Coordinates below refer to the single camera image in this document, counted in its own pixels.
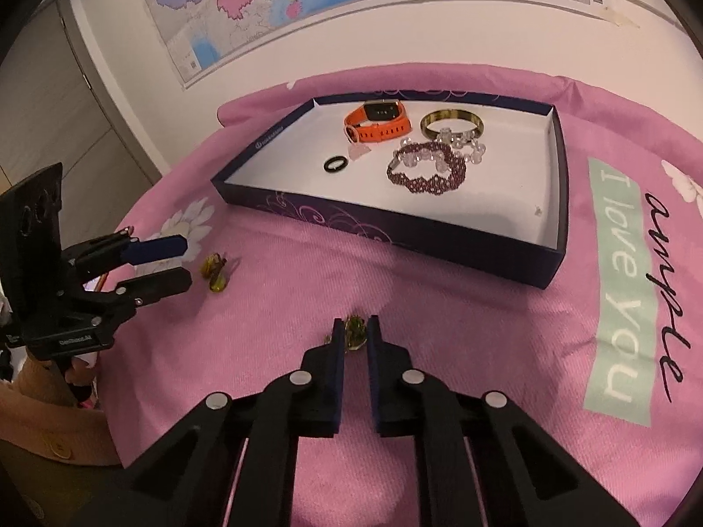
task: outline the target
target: flower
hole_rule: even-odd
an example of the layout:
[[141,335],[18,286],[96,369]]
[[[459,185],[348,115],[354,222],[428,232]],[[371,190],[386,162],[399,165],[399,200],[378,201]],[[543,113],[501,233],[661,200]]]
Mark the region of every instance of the flower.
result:
[[689,204],[695,202],[701,218],[703,218],[703,188],[696,184],[690,176],[681,172],[673,164],[662,160],[663,171],[671,178],[674,188]]
[[160,232],[147,238],[149,240],[157,239],[158,237],[181,235],[188,242],[188,249],[185,253],[180,257],[137,265],[135,267],[137,275],[147,275],[179,267],[184,261],[191,262],[198,257],[202,249],[199,242],[212,230],[210,226],[203,224],[212,218],[212,214],[215,211],[214,206],[205,206],[205,202],[207,202],[207,198],[192,202],[185,211],[177,211],[164,222]]

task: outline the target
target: watch face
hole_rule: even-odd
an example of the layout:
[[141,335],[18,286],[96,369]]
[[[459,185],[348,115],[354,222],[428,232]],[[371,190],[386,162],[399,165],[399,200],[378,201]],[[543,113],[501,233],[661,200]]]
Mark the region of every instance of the watch face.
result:
[[379,101],[364,103],[363,110],[366,112],[368,121],[392,121],[400,116],[400,107],[395,101]]

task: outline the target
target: orange watch strap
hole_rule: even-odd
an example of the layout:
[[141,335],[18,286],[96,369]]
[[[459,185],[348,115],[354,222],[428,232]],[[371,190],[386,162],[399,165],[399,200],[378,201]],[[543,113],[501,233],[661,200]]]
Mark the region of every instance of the orange watch strap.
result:
[[368,119],[364,105],[355,108],[344,118],[344,130],[347,133],[349,142],[382,142],[395,137],[407,135],[411,130],[410,119],[405,111],[405,106],[400,101],[397,102],[400,114],[385,123],[371,123],[361,126]]

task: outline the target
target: gold bangle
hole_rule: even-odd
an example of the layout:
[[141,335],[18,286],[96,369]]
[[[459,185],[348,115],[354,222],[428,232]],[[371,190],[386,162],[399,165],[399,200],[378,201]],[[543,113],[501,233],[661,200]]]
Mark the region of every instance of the gold bangle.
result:
[[[428,125],[431,125],[437,121],[444,121],[445,119],[461,119],[462,121],[469,121],[470,123],[475,124],[476,128],[471,130],[471,138],[478,138],[483,134],[483,121],[478,115],[470,113],[469,111],[463,111],[460,108],[445,108],[441,111],[434,111],[428,115],[425,115],[423,120],[420,121],[420,130],[425,138],[429,140],[437,140],[439,132],[428,128]],[[463,133],[451,133],[451,136],[453,139],[458,140],[462,138]]]

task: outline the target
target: orange smartwatch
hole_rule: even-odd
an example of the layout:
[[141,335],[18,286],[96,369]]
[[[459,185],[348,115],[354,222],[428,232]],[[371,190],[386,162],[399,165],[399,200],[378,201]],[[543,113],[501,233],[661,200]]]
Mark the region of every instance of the orange smartwatch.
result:
[[396,100],[365,101],[344,119],[349,142],[382,142],[407,135],[411,130],[405,107]]

